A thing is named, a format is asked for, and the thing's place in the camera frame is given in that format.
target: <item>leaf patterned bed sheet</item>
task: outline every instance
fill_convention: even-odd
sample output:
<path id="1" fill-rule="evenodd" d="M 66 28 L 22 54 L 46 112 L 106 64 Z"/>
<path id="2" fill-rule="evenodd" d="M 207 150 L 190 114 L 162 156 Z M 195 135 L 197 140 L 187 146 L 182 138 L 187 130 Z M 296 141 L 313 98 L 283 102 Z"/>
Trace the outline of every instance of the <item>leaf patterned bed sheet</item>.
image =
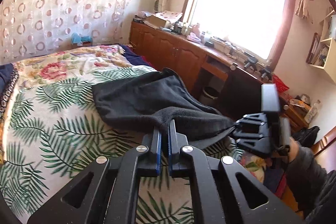
<path id="1" fill-rule="evenodd" d="M 81 48 L 16 64 L 21 75 L 5 120 L 0 190 L 22 223 L 98 156 L 122 156 L 141 143 L 142 133 L 105 124 L 93 101 L 92 85 L 155 71 L 130 65 L 121 50 Z M 243 153 L 229 138 L 204 152 L 237 160 Z M 188 178 L 169 177 L 164 157 L 161 165 L 159 177 L 141 179 L 136 222 L 193 223 Z"/>

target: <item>floral blanket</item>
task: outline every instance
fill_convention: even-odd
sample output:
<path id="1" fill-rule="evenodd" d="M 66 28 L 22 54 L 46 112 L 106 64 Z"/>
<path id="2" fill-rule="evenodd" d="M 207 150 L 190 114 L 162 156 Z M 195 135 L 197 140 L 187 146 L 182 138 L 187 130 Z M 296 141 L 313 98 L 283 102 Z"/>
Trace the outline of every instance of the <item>floral blanket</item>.
<path id="1" fill-rule="evenodd" d="M 20 78 L 2 127 L 0 190 L 22 223 L 98 156 L 122 156 L 141 143 L 142 133 L 105 124 L 93 101 L 92 85 L 155 71 L 130 65 L 122 52 L 84 47 L 15 64 Z M 204 152 L 237 160 L 243 153 L 229 138 Z M 193 223 L 189 181 L 169 177 L 164 157 L 161 164 L 159 177 L 141 180 L 136 222 Z"/>

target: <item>person's arm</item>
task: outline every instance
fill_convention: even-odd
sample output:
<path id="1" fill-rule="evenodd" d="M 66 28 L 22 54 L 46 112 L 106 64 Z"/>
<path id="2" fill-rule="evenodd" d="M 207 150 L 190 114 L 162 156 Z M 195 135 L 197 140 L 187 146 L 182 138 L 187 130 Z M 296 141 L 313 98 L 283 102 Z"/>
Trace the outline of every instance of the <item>person's arm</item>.
<path id="1" fill-rule="evenodd" d="M 288 156 L 287 185 L 299 210 L 307 216 L 315 207 L 315 200 L 326 182 L 327 172 L 316 162 L 309 148 L 301 147 L 293 139 Z"/>

